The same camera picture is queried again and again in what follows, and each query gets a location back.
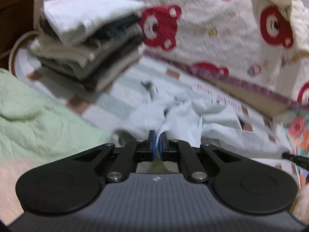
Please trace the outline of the floral colourful cloth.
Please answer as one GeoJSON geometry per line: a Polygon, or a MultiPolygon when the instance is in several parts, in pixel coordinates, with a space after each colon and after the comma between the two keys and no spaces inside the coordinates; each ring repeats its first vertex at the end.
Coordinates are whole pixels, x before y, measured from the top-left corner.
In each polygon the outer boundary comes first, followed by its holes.
{"type": "Polygon", "coordinates": [[[282,125],[292,153],[308,158],[308,111],[288,111],[282,125]]]}

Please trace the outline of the stack of folded dark clothes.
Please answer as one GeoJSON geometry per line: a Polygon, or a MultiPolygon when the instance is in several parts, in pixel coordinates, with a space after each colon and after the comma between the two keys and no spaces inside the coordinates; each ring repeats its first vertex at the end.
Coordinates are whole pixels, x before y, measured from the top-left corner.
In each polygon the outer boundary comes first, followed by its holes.
{"type": "Polygon", "coordinates": [[[131,14],[102,26],[81,44],[65,46],[45,19],[29,49],[41,65],[78,82],[89,92],[111,84],[140,59],[143,34],[140,17],[131,14]]]}

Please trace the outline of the light green blanket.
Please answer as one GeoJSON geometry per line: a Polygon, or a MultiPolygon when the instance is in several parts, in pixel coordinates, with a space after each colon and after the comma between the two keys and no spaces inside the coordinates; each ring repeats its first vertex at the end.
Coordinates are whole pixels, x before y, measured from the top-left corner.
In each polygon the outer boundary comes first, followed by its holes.
{"type": "Polygon", "coordinates": [[[49,163],[107,143],[108,138],[106,131],[1,69],[1,162],[49,163]]]}

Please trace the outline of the white quilt with red bears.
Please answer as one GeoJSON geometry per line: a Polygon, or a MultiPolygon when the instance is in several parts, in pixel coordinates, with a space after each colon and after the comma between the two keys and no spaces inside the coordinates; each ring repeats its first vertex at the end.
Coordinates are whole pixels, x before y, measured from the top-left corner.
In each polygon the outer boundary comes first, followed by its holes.
{"type": "Polygon", "coordinates": [[[138,0],[151,55],[196,76],[308,104],[308,56],[264,41],[263,0],[138,0]]]}

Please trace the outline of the white folded shirt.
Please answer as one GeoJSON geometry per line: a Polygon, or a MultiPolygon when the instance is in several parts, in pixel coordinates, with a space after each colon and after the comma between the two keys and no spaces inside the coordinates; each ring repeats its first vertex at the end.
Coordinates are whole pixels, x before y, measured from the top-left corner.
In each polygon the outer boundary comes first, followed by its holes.
{"type": "Polygon", "coordinates": [[[65,46],[80,44],[102,26],[145,8],[138,0],[45,0],[43,13],[65,46]]]}

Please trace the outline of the light grey sweatshirt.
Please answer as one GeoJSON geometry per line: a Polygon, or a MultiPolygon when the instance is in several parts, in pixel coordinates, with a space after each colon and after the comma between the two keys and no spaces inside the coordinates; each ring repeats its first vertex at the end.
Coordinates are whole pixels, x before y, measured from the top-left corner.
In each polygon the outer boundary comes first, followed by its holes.
{"type": "Polygon", "coordinates": [[[248,158],[280,159],[289,149],[285,145],[242,129],[231,106],[212,104],[193,92],[142,82],[149,96],[115,128],[117,145],[145,139],[150,130],[157,136],[188,142],[192,147],[210,143],[248,158]]]}

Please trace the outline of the cream jacket on bed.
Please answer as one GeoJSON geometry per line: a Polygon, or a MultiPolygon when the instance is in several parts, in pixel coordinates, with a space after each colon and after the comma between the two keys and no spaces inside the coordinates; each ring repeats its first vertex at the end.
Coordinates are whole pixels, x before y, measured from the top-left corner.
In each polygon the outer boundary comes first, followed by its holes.
{"type": "Polygon", "coordinates": [[[308,12],[301,0],[263,0],[257,15],[265,42],[308,56],[308,12]]]}

